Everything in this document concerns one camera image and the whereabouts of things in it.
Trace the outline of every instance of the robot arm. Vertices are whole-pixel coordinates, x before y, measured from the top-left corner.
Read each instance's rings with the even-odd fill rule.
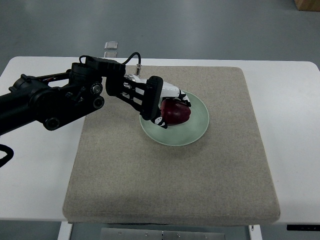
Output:
[[[179,98],[188,106],[190,101],[184,92],[159,76],[140,79],[139,71],[126,75],[126,64],[134,55],[138,55],[141,66],[140,54],[135,52],[124,63],[81,56],[79,62],[72,63],[71,69],[63,73],[38,77],[22,74],[9,87],[10,93],[0,96],[0,136],[33,121],[53,131],[99,110],[105,103],[100,96],[102,77],[106,77],[108,95],[130,104],[143,119],[167,128],[159,109],[160,98]],[[50,82],[66,79],[65,86],[49,86]],[[0,159],[1,167],[12,158],[13,151],[1,144],[0,151],[7,153]]]

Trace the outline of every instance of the table leg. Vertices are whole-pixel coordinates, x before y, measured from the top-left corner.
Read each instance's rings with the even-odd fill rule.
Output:
[[[249,225],[250,240],[263,240],[260,225]]]
[[[67,221],[61,222],[59,236],[57,240],[69,240],[72,230],[72,224],[68,223]]]

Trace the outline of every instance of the beige cushion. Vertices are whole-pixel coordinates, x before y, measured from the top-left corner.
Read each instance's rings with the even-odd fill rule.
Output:
[[[276,221],[278,199],[242,70],[142,67],[142,77],[152,75],[205,103],[206,133],[190,145],[162,145],[142,130],[138,112],[104,93],[104,107],[84,122],[63,207],[67,220],[195,226]]]

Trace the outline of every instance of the plate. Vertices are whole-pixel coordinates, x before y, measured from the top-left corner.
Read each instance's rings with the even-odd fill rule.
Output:
[[[164,129],[140,116],[141,127],[151,139],[168,146],[184,146],[197,141],[205,134],[209,125],[209,112],[206,105],[192,93],[187,91],[184,93],[191,102],[188,121]]]

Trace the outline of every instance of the connector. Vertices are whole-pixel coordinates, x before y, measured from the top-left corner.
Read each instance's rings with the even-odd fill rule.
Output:
[[[135,68],[135,74],[136,76],[140,77],[140,72],[141,72],[141,64],[137,64]]]

